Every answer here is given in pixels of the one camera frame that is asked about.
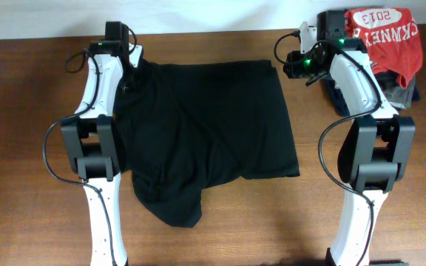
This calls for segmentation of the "black t-shirt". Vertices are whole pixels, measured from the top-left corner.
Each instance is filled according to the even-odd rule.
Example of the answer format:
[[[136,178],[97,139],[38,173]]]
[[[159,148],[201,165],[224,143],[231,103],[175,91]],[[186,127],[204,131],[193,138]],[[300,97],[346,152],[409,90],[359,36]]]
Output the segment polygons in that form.
[[[207,188],[300,173],[279,75],[269,60],[144,61],[134,81],[117,91],[114,115],[136,197],[172,227],[199,222]]]

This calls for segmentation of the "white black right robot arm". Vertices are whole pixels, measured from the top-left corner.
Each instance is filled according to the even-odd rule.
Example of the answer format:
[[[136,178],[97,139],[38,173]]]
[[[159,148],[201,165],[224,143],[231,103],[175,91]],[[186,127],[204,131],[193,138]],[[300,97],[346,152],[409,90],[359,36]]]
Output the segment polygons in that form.
[[[345,191],[339,229],[327,249],[325,265],[369,265],[369,247],[379,211],[405,173],[416,131],[411,117],[389,104],[371,70],[367,47],[345,31],[345,11],[327,10],[314,26],[303,22],[292,34],[300,49],[283,62],[289,78],[308,85],[332,80],[340,89],[349,115],[325,129],[329,133],[352,123],[339,150],[338,177],[325,173]]]

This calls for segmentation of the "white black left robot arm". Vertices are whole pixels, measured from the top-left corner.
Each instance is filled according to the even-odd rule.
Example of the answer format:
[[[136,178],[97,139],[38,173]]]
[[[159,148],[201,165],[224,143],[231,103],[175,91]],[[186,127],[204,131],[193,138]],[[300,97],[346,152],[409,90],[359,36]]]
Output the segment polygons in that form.
[[[124,151],[115,127],[117,91],[129,84],[143,55],[131,30],[108,21],[104,39],[84,50],[88,75],[75,116],[61,124],[72,171],[84,188],[92,237],[91,265],[127,265],[121,233],[119,191]]]

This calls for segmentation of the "dark navy folded garment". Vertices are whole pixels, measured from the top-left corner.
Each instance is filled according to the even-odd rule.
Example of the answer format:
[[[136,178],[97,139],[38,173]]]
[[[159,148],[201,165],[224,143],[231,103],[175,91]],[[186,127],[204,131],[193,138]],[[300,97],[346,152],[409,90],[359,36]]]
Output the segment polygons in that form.
[[[336,87],[336,83],[332,80],[325,80],[324,84],[326,92],[328,93],[328,96],[337,113],[342,117],[349,116],[349,109],[345,103],[345,99],[341,93],[341,90]]]

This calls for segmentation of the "red printed t-shirt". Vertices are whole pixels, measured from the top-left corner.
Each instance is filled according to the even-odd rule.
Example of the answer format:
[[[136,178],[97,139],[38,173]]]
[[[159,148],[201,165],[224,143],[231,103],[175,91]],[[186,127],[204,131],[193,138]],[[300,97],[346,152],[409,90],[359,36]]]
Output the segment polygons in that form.
[[[396,82],[407,88],[422,68],[419,28],[408,8],[356,8],[345,12],[349,36],[361,38],[374,74],[396,73]]]

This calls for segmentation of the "grey folded garment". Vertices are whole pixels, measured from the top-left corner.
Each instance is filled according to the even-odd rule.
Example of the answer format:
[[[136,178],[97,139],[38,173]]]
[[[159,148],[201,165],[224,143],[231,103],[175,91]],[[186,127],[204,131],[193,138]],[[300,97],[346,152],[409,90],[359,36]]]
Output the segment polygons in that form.
[[[397,83],[397,74],[395,72],[380,72],[375,74],[375,77],[384,96],[395,109],[409,109],[413,101],[420,100],[420,95],[416,88],[416,77],[410,80],[406,88]]]

